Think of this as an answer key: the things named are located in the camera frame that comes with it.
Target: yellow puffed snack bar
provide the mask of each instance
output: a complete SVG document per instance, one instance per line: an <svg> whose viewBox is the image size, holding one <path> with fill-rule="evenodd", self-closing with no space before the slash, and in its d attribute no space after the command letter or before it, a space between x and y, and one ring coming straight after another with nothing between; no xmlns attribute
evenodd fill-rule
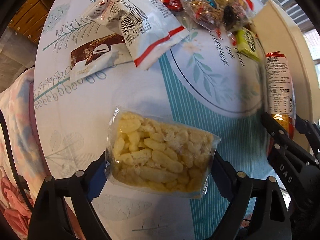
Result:
<svg viewBox="0 0 320 240"><path fill-rule="evenodd" d="M150 193L201 198L220 138L117 108L109 126L108 180Z"/></svg>

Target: white snack bag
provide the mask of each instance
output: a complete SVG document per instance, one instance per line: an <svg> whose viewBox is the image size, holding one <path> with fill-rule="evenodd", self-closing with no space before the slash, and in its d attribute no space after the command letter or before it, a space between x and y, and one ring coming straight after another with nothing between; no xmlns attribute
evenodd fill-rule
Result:
<svg viewBox="0 0 320 240"><path fill-rule="evenodd" d="M147 70L189 31L159 0L98 0L84 12L125 39L136 67Z"/></svg>

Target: green snack package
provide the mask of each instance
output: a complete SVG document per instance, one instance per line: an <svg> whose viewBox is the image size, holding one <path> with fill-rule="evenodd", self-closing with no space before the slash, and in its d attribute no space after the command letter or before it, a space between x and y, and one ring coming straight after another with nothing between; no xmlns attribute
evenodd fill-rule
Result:
<svg viewBox="0 0 320 240"><path fill-rule="evenodd" d="M236 33L236 40L238 51L245 54L253 60L259 61L259 56L256 51L256 46L254 44L254 33L246 28L241 28Z"/></svg>

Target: wooden furniture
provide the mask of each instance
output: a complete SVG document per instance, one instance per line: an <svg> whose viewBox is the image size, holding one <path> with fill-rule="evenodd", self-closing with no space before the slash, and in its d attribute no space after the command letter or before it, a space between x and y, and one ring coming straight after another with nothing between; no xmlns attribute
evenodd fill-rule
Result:
<svg viewBox="0 0 320 240"><path fill-rule="evenodd" d="M8 27L38 44L53 2L54 0L27 0L14 15Z"/></svg>

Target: black cable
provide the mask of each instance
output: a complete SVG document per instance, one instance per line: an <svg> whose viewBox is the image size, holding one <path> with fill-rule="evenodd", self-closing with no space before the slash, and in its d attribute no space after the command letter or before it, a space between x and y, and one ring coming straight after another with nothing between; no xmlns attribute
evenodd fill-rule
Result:
<svg viewBox="0 0 320 240"><path fill-rule="evenodd" d="M33 207L31 205L26 193L24 192L24 189L22 187L21 181L20 181L19 176L18 176L16 165L14 164L14 159L13 159L13 155L12 155L12 149L11 149L11 144L10 144L8 128L7 128L7 124L5 122L5 119L4 119L4 116L2 114L1 109L0 109L0 123L1 123L1 127L2 127L4 143L5 143L5 147L7 149L8 159L9 159L9 163L10 163L10 167L11 167L11 170L12 170L12 174L13 174L14 180L15 180L17 186L18 186L18 189L19 189L19 191L20 191L20 193L22 195L23 200L27 204L27 207L29 208L29 210L32 212Z"/></svg>

